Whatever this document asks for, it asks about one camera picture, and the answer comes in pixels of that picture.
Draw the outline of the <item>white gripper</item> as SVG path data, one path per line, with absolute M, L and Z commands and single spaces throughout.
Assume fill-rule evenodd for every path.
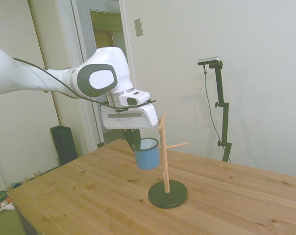
M 125 112 L 117 112 L 112 108 L 101 109 L 103 125 L 107 129 L 122 129 L 131 150 L 140 149 L 141 134 L 139 129 L 152 128 L 158 123 L 157 114 L 152 104 L 130 108 Z

